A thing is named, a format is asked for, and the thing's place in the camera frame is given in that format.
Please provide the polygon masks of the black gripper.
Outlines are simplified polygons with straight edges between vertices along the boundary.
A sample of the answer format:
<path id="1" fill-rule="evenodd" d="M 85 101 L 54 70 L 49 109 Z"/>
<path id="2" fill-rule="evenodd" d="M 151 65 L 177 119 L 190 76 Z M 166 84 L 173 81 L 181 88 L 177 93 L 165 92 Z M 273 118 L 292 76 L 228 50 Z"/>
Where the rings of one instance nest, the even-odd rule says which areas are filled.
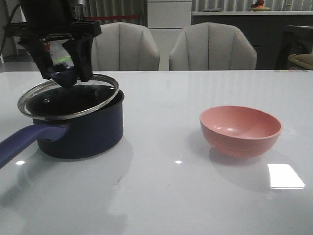
<path id="1" fill-rule="evenodd" d="M 76 82 L 87 82 L 92 78 L 91 49 L 93 39 L 101 34 L 99 21 L 79 20 L 74 17 L 68 0 L 20 0 L 25 22 L 8 23 L 5 33 L 8 37 L 20 36 L 26 39 L 25 48 L 32 56 L 43 79 L 50 80 L 48 69 L 53 66 L 46 38 L 67 40 L 63 48 L 71 56 L 73 66 L 67 71 Z"/>

